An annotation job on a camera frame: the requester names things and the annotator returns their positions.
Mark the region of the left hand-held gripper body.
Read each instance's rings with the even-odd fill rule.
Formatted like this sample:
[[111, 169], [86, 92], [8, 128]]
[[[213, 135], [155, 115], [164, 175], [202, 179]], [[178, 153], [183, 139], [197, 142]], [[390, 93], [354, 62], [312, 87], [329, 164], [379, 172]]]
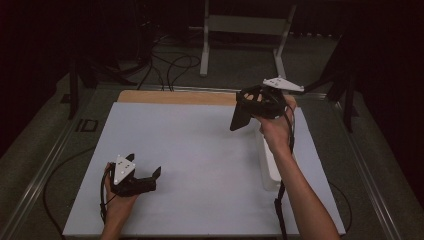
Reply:
[[111, 191], [120, 197], [131, 197], [142, 193], [155, 191], [157, 183], [150, 177], [136, 178], [136, 164], [118, 156], [116, 161], [111, 164]]

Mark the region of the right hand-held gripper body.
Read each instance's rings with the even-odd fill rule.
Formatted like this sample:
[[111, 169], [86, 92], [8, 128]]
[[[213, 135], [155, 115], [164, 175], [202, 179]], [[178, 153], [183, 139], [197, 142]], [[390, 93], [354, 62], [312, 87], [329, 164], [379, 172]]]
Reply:
[[260, 106], [258, 115], [267, 119], [275, 119], [282, 116], [287, 106], [284, 94], [303, 91], [303, 86], [292, 83], [281, 76], [264, 79], [259, 90]]

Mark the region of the black phone case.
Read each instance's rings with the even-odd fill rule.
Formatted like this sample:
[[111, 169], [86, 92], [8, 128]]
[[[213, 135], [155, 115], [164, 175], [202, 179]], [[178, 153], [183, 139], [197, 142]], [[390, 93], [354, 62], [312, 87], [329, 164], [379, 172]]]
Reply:
[[257, 115], [250, 115], [250, 114], [238, 115], [237, 112], [236, 112], [236, 106], [235, 106], [232, 121], [231, 121], [231, 124], [230, 124], [230, 130], [236, 131], [240, 128], [247, 126], [250, 123], [250, 119], [254, 118], [255, 116], [257, 116]]

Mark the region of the white plastic bin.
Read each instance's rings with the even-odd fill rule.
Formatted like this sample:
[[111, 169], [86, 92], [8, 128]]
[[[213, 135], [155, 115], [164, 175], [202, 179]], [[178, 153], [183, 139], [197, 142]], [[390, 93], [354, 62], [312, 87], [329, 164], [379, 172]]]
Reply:
[[277, 191], [281, 185], [281, 176], [276, 166], [274, 156], [269, 149], [264, 135], [259, 130], [255, 132], [255, 139], [263, 186], [267, 191]]

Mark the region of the person's left hand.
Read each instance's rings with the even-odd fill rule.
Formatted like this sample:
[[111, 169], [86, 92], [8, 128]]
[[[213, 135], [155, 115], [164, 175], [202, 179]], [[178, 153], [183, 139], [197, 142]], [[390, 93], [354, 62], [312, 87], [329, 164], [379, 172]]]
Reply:
[[138, 195], [131, 197], [120, 197], [115, 195], [111, 191], [110, 187], [111, 177], [109, 173], [109, 168], [110, 164], [107, 164], [105, 167], [105, 189], [107, 199], [107, 214], [105, 226], [108, 229], [118, 229], [122, 228], [125, 225], [138, 198]]

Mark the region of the person's right hand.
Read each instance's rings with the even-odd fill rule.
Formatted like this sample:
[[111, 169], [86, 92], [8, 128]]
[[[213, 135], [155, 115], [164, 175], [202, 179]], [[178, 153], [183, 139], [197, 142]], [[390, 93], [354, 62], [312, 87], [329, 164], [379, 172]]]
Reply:
[[293, 142], [294, 110], [297, 103], [293, 96], [284, 96], [287, 107], [282, 117], [276, 119], [265, 119], [257, 117], [261, 124], [260, 131], [274, 156], [287, 157], [292, 155], [290, 144]]

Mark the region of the white metal stand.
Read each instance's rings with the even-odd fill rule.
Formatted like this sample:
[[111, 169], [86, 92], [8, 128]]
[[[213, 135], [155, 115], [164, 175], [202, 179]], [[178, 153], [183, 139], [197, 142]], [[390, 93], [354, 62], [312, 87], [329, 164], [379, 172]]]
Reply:
[[204, 3], [204, 25], [203, 25], [203, 50], [200, 61], [200, 76], [208, 75], [210, 44], [209, 34], [211, 32], [262, 34], [280, 36], [281, 41], [277, 48], [273, 50], [273, 58], [277, 75], [286, 77], [286, 72], [282, 60], [282, 53], [287, 42], [292, 21], [297, 9], [296, 5], [291, 5], [287, 16], [284, 19], [260, 18], [231, 15], [210, 14], [210, 0]]

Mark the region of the black stand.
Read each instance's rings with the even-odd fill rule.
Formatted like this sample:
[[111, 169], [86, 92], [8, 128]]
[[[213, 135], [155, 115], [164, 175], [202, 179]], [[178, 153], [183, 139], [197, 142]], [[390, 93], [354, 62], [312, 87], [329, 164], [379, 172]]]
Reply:
[[100, 72], [111, 78], [113, 81], [125, 85], [135, 86], [134, 82], [124, 79], [118, 73], [108, 69], [90, 58], [73, 58], [69, 64], [69, 94], [66, 100], [70, 104], [69, 119], [73, 119], [79, 108], [79, 81], [87, 88], [96, 88], [98, 80], [94, 76], [94, 72]]
[[326, 98], [329, 101], [338, 102], [342, 96], [345, 97], [343, 123], [346, 129], [352, 132], [355, 59], [346, 35], [340, 37], [319, 79], [307, 85], [304, 92], [308, 93], [327, 83], [332, 83], [326, 94]]

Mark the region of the metal floor rail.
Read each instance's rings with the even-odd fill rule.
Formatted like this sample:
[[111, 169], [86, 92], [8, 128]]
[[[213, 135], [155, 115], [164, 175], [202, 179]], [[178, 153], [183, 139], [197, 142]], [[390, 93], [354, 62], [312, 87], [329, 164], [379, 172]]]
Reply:
[[77, 120], [58, 91], [0, 158], [0, 240], [14, 240], [31, 212]]
[[[115, 84], [99, 84], [97, 89], [112, 89], [112, 90], [137, 90], [137, 91], [170, 91], [168, 87], [162, 87], [161, 85], [142, 85], [139, 89], [137, 86], [128, 85], [115, 85]], [[186, 87], [186, 86], [174, 86], [173, 92], [201, 92], [201, 93], [236, 93], [238, 89], [221, 89], [221, 88], [204, 88], [204, 87]], [[305, 94], [295, 95], [299, 99], [310, 99], [310, 100], [325, 100], [325, 93], [308, 92]]]
[[374, 212], [379, 220], [380, 226], [387, 240], [403, 240], [396, 226], [392, 214], [390, 213], [386, 201], [384, 200], [377, 182], [372, 176], [372, 173], [363, 157], [357, 142], [353, 135], [347, 130], [343, 122], [343, 110], [341, 105], [330, 103], [330, 108], [337, 119], [338, 125], [341, 127], [344, 137], [347, 140], [347, 145], [353, 151], [354, 164], [361, 178], [362, 185], [367, 192], [368, 199], [373, 206]]

